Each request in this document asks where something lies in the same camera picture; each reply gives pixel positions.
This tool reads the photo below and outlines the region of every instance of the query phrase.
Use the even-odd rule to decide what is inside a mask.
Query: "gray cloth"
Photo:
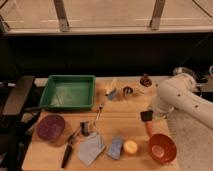
[[[118,160],[121,156],[121,148],[123,146],[123,139],[121,137],[114,137],[112,143],[107,151],[107,155]]]
[[[90,134],[84,142],[80,144],[78,158],[87,166],[92,164],[96,157],[104,150],[101,135],[97,132]]]

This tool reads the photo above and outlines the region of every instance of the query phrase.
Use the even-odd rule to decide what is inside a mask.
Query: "orange object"
[[[138,151],[138,145],[135,141],[126,140],[123,144],[124,151],[129,155],[134,155]]]
[[[149,139],[148,148],[151,157],[161,164],[173,161],[177,154],[177,149],[172,139],[163,134],[154,134]]]
[[[153,132],[152,121],[146,121],[146,122],[144,122],[144,124],[145,124],[145,128],[146,128],[146,133],[148,134],[149,137],[151,137],[152,132]]]

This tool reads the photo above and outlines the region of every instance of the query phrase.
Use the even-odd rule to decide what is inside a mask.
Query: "metal rod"
[[[165,6],[166,0],[156,0],[155,7],[152,14],[152,19],[150,22],[150,27],[152,30],[158,30],[160,27],[160,20],[163,13],[163,8]]]
[[[0,9],[2,9],[2,8],[6,5],[7,2],[8,2],[8,0],[5,0],[5,1],[0,5]]]
[[[69,23],[67,20],[67,15],[64,8],[63,0],[54,0],[54,5],[55,5],[57,17],[58,17],[60,31],[62,32],[69,31]]]
[[[2,15],[0,15],[0,29],[2,33],[6,33],[10,31],[10,26],[4,21]]]
[[[200,8],[204,13],[206,13],[206,15],[208,15],[209,17],[213,17],[207,10],[205,10],[198,2],[196,2],[196,0],[192,0],[192,2],[194,2],[195,5],[198,6],[198,8]]]

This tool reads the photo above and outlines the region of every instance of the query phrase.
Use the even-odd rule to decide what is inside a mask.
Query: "utensil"
[[[69,138],[68,138],[68,144],[67,144],[67,147],[66,147],[66,150],[64,152],[64,157],[63,157],[63,160],[62,160],[62,164],[61,164],[61,168],[65,168],[66,167],[66,164],[67,164],[67,161],[68,159],[70,158],[70,155],[72,153],[72,145],[73,143],[75,142],[76,140],[76,137],[79,135],[81,131],[81,128],[78,127],[75,132],[73,132]]]
[[[97,121],[98,121],[98,119],[99,119],[99,117],[100,117],[100,114],[101,114],[103,108],[104,108],[104,104],[101,103],[101,104],[99,105],[99,110],[98,110],[98,113],[97,113],[97,115],[96,115],[96,117],[95,117],[95,120],[93,121],[93,126],[95,126],[95,125],[97,124]]]
[[[145,124],[145,129],[146,129],[146,133],[148,134],[149,137],[152,136],[152,127],[153,127],[153,123],[152,123],[152,118],[153,118],[153,111],[152,110],[147,110],[147,111],[143,111],[140,113],[141,115],[141,121],[144,122]]]

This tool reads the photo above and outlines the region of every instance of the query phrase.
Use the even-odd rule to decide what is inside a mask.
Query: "gray towel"
[[[104,150],[101,135],[97,132],[90,134],[84,142],[80,144],[78,158],[87,166],[92,164],[96,157]]]

